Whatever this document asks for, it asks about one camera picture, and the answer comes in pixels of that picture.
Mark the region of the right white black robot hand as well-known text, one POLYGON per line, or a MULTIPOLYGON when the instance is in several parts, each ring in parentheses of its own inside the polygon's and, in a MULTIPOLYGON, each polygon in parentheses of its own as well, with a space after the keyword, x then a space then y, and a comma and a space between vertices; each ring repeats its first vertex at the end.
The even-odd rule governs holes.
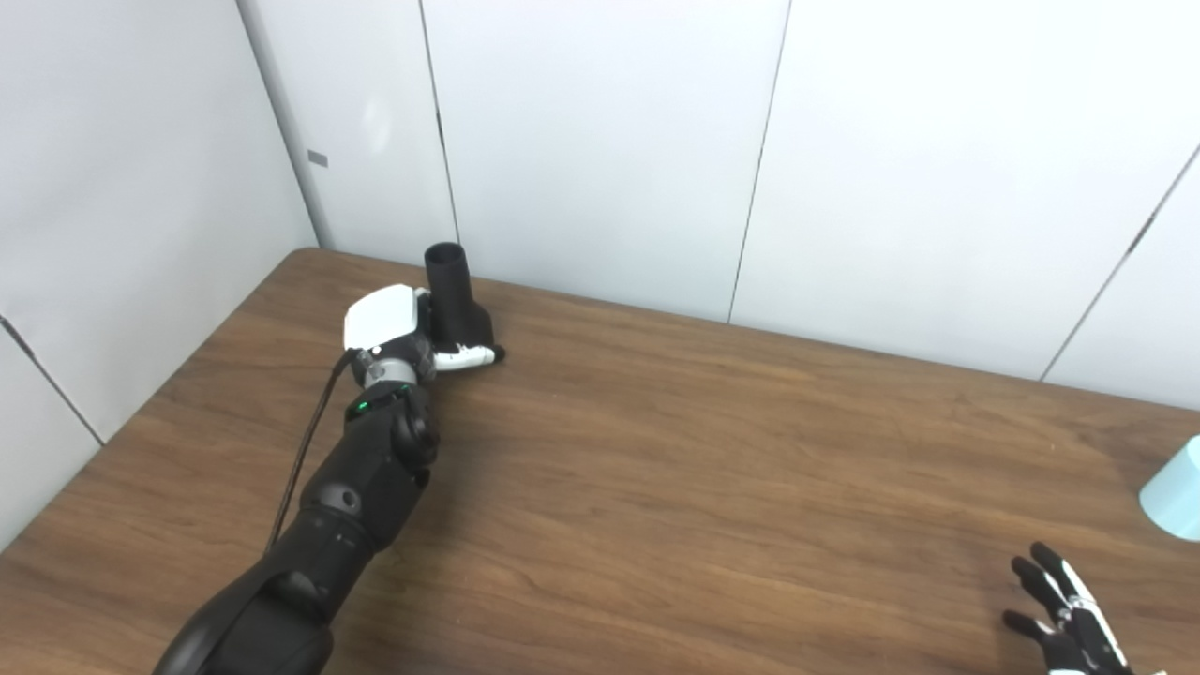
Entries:
POLYGON ((1046 674, 1134 674, 1088 585, 1052 546, 1036 540, 1010 569, 1046 620, 1007 609, 1006 628, 1038 645, 1046 674))

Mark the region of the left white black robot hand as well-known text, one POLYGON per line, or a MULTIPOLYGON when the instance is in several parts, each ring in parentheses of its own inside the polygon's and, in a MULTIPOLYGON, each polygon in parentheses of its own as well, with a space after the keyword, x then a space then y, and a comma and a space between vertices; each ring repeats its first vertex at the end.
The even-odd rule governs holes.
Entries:
POLYGON ((348 307, 344 350, 352 352, 352 374, 360 388, 398 382, 421 384, 442 372, 498 364, 506 357, 498 345, 437 346, 428 288, 391 285, 348 307))

